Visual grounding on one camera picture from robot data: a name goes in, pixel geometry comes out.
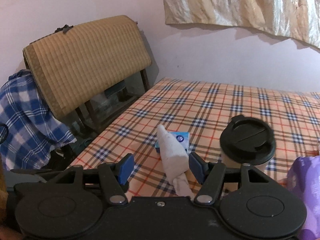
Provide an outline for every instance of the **purple plastic bag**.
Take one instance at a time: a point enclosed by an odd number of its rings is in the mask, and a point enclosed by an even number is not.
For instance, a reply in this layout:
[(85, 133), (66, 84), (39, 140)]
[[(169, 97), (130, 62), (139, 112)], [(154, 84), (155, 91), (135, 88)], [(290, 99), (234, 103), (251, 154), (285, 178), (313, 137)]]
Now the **purple plastic bag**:
[(300, 240), (320, 238), (320, 156), (298, 157), (288, 171), (287, 188), (307, 208), (307, 219)]

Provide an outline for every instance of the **beige curtain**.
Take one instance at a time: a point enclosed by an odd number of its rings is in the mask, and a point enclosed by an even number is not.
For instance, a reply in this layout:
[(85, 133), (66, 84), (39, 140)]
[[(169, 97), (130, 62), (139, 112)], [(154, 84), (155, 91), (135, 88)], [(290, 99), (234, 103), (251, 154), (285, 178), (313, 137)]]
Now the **beige curtain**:
[(320, 0), (164, 0), (165, 23), (253, 27), (320, 48)]

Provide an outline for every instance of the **wall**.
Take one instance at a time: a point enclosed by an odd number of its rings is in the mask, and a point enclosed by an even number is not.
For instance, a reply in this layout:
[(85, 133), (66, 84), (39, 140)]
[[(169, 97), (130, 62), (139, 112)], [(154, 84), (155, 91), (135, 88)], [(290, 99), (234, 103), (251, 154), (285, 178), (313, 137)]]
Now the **wall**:
[[(5, 70), (0, 82), (23, 66), (21, 50), (29, 42), (65, 23), (119, 14), (137, 21), (142, 30), (154, 62), (147, 69), (152, 83), (167, 76), (320, 91), (320, 53), (316, 49), (254, 30), (167, 26), (163, 0), (0, 0), (0, 55)], [(128, 80), (128, 86), (141, 93), (140, 77)]]

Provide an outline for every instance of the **checkered tablecloth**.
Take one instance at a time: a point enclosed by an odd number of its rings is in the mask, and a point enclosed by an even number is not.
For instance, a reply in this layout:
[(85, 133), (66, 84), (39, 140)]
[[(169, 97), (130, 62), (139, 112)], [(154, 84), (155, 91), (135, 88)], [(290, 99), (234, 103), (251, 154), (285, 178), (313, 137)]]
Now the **checkered tablecloth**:
[[(102, 132), (72, 165), (95, 168), (133, 153), (136, 165), (127, 197), (174, 195), (154, 149), (157, 125), (163, 124), (168, 131), (188, 131), (190, 150), (216, 162), (220, 135), (238, 114), (260, 118), (273, 128), (277, 149), (266, 174), (278, 182), (284, 184), (298, 156), (318, 155), (320, 94), (165, 78)], [(197, 193), (200, 185), (190, 171), (187, 177)]]

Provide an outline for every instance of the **black cup lid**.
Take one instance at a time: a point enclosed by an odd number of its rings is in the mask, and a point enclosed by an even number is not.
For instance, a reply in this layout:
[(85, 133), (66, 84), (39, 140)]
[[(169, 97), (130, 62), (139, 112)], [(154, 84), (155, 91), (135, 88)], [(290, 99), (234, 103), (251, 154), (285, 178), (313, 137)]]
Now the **black cup lid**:
[(260, 165), (269, 161), (276, 150), (273, 130), (264, 121), (237, 115), (220, 136), (223, 152), (237, 163)]

